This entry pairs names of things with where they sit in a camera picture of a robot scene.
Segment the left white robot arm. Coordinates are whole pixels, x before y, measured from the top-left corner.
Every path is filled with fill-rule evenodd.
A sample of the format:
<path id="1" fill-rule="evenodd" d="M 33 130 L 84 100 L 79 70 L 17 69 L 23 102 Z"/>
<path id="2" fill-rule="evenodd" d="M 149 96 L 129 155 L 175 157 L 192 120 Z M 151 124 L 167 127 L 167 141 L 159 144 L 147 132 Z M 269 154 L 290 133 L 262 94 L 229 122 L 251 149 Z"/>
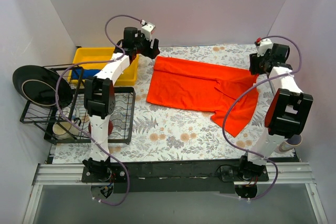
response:
<path id="1" fill-rule="evenodd" d="M 108 154 L 108 128 L 115 108 L 114 84 L 138 54 L 151 59 L 160 53 L 159 40 L 153 39 L 155 25 L 145 23 L 141 29 L 126 27 L 107 63 L 98 73 L 85 80 L 84 105 L 90 120 L 91 151 L 83 161 L 98 181 L 106 182 L 112 176 Z"/>

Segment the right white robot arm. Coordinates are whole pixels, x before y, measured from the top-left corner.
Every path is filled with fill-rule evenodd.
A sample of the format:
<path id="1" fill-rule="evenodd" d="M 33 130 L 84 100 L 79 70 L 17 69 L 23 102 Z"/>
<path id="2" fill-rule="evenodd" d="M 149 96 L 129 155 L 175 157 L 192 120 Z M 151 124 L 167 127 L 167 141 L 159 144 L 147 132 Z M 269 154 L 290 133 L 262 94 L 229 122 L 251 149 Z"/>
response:
<path id="1" fill-rule="evenodd" d="M 258 51 L 251 54 L 249 71 L 266 74 L 275 95 L 266 113 L 265 129 L 251 152 L 240 158 L 238 176 L 242 180 L 260 177 L 266 169 L 266 159 L 286 140 L 299 135 L 305 126 L 313 97 L 296 84 L 292 66 L 286 61 L 289 46 L 273 43 L 269 38 L 256 42 Z"/>

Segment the orange t shirt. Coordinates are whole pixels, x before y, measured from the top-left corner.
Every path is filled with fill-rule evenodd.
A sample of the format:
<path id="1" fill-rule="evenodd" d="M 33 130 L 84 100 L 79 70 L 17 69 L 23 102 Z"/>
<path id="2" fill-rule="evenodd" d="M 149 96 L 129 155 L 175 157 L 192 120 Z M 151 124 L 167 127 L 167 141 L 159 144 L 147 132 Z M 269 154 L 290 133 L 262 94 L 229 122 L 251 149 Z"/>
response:
<path id="1" fill-rule="evenodd" d="M 259 93 L 249 70 L 178 58 L 156 58 L 147 102 L 169 108 L 212 112 L 218 126 L 236 137 L 252 119 Z"/>

